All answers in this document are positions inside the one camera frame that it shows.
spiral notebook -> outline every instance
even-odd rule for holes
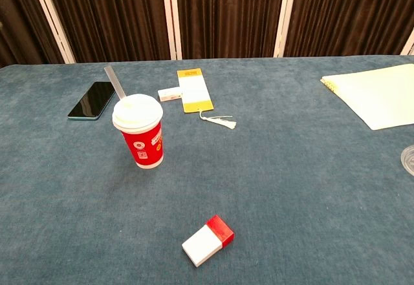
[[[321,82],[372,130],[414,123],[414,64],[324,76]]]

curtain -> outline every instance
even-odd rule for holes
[[[294,0],[284,56],[400,54],[414,0]]]
[[[39,0],[0,0],[0,67],[63,63]]]
[[[77,62],[171,59],[164,0],[53,0]]]
[[[182,56],[273,56],[281,0],[177,0]]]

paper cup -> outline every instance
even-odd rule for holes
[[[137,166],[152,169],[164,154],[161,131],[162,107],[151,96],[133,94],[115,104],[114,126],[121,131]]]

smartphone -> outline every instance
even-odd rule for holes
[[[114,92],[110,81],[95,81],[67,117],[75,120],[97,120]]]

bookmark tassel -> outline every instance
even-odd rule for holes
[[[200,111],[201,119],[216,123],[217,125],[224,125],[225,127],[228,127],[229,129],[233,130],[235,128],[236,122],[222,119],[222,118],[231,118],[231,117],[233,116],[203,117],[201,116],[201,111]]]

